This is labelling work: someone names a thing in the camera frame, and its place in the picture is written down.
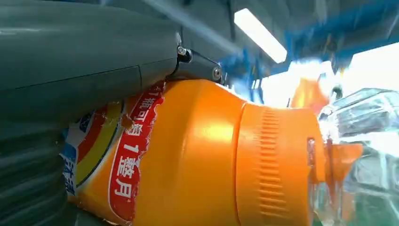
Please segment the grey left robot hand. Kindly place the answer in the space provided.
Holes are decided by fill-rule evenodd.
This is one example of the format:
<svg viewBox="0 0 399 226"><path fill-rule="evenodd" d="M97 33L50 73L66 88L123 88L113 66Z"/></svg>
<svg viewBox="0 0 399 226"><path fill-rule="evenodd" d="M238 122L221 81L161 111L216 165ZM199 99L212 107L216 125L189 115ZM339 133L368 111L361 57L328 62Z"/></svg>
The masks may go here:
<svg viewBox="0 0 399 226"><path fill-rule="evenodd" d="M0 132L58 129L163 78L220 80L174 25L132 10L48 0L0 3Z"/></svg>

